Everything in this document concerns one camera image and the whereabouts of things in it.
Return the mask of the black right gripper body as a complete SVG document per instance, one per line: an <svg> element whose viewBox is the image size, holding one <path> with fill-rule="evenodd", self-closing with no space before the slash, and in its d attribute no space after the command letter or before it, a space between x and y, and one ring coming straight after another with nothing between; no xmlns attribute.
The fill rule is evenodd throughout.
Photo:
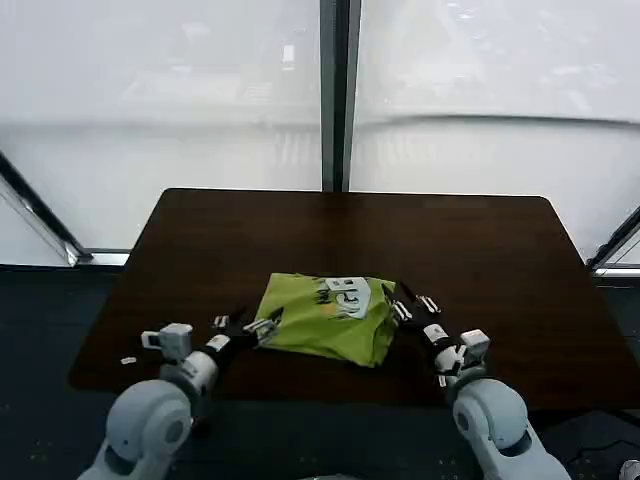
<svg viewBox="0 0 640 480"><path fill-rule="evenodd" d="M435 315L428 314L420 305L403 304L412 314L412 320L407 327L399 327L401 330L417 336L429 351L442 351L453 345Z"/></svg>

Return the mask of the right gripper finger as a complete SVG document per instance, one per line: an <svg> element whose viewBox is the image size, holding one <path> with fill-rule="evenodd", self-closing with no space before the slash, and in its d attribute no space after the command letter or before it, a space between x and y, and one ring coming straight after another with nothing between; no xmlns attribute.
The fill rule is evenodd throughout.
<svg viewBox="0 0 640 480"><path fill-rule="evenodd" d="M386 284L382 285L382 291L385 301L391 311L391 316L394 323L399 327L407 327L412 320L412 314L401 301L393 297L393 292L387 287Z"/></svg>
<svg viewBox="0 0 640 480"><path fill-rule="evenodd" d="M420 305L424 308L428 314L440 314L441 308L436 302L427 295L415 293L405 282L400 281L399 285L404 292L405 296L411 301L413 305Z"/></svg>

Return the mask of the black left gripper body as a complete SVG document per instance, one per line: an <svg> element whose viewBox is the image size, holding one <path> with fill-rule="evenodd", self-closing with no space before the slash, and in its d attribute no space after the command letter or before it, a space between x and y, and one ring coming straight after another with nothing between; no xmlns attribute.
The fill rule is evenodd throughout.
<svg viewBox="0 0 640 480"><path fill-rule="evenodd" d="M217 366L228 366L240 352L256 347L256 335L241 327L228 324L225 328L214 327L213 336L201 351L213 359Z"/></svg>

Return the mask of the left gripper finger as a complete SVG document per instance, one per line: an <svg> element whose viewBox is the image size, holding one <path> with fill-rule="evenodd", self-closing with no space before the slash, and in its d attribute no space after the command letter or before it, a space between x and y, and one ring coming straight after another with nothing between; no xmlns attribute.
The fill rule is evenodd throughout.
<svg viewBox="0 0 640 480"><path fill-rule="evenodd" d="M213 329L241 329L244 326L245 307L237 308L230 313L216 315L212 321Z"/></svg>
<svg viewBox="0 0 640 480"><path fill-rule="evenodd" d="M283 313L283 307L276 308L265 318L256 319L243 326L242 332L254 338L256 344L261 346L277 333Z"/></svg>

